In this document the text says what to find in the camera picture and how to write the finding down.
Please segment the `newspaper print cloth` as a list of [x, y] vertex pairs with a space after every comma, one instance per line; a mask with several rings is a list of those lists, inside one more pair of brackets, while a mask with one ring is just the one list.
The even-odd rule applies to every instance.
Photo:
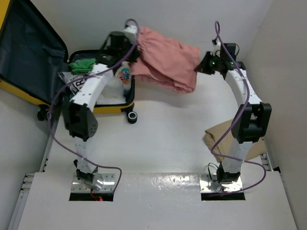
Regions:
[[83, 87], [87, 79], [93, 77], [87, 73], [74, 74], [73, 72], [58, 72], [58, 77], [65, 85], [63, 92], [75, 96]]

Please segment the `pink garment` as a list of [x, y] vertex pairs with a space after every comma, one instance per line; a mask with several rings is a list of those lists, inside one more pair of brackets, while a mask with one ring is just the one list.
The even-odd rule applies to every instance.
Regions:
[[142, 27], [138, 37], [140, 56], [130, 64], [135, 79], [172, 89], [177, 93], [192, 93], [197, 83], [195, 68], [201, 51], [148, 27]]

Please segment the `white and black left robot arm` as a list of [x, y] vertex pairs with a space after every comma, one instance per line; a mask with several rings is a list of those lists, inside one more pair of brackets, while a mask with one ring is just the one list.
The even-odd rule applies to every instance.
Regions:
[[114, 79], [114, 69], [124, 61], [136, 61], [138, 34], [136, 27], [126, 28], [123, 32], [112, 31], [97, 52], [96, 64], [81, 90], [63, 103], [65, 128], [74, 139], [78, 156], [74, 161], [76, 176], [92, 190], [98, 191], [105, 185], [98, 172], [100, 166], [88, 159], [91, 141], [98, 128], [94, 108], [103, 89]]

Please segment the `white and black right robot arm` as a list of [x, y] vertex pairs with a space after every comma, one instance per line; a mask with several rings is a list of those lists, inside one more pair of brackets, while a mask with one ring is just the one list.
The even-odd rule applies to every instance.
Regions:
[[216, 172], [216, 182], [232, 183], [239, 179], [242, 163], [254, 143], [265, 136], [272, 106], [264, 103], [249, 83], [244, 64], [236, 61], [235, 43], [213, 40], [213, 50], [195, 68], [196, 72], [213, 75], [219, 72], [230, 86], [238, 110], [226, 133], [233, 137], [228, 155], [220, 154], [223, 161]]

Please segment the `green cloth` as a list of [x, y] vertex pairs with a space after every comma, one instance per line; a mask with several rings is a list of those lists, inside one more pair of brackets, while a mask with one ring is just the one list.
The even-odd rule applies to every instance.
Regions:
[[96, 64], [96, 59], [79, 59], [75, 62], [72, 62], [69, 64], [71, 71], [74, 74], [82, 74], [91, 72], [93, 69], [93, 66]]

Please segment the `cream cloth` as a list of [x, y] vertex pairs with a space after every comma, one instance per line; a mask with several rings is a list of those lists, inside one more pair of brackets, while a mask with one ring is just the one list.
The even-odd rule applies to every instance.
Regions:
[[124, 87], [122, 81], [119, 78], [113, 77], [103, 88], [101, 94], [96, 101], [96, 104], [112, 105], [124, 104], [125, 102], [126, 98], [124, 96]]

